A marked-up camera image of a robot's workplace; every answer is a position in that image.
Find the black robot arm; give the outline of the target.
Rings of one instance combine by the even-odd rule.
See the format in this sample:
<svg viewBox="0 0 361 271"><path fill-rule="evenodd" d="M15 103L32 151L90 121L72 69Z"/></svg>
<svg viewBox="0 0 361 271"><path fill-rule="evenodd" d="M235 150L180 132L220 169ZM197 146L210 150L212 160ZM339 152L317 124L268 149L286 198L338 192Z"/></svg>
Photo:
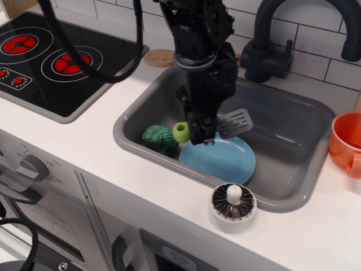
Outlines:
<svg viewBox="0 0 361 271"><path fill-rule="evenodd" d="M222 1L160 1L173 35L174 63L183 71L177 90L194 145L213 143L217 112L235 93L238 66L232 45L234 18Z"/></svg>

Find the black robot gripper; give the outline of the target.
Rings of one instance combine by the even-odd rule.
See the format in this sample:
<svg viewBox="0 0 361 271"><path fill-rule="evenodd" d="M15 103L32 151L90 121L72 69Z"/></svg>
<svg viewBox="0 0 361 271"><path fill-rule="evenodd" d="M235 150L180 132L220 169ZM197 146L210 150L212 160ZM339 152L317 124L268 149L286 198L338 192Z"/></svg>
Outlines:
<svg viewBox="0 0 361 271"><path fill-rule="evenodd" d="M234 95L236 79L237 61L229 42L221 45L207 69L184 73L176 98L183 106L193 145L214 144L217 111L222 102Z"/></svg>

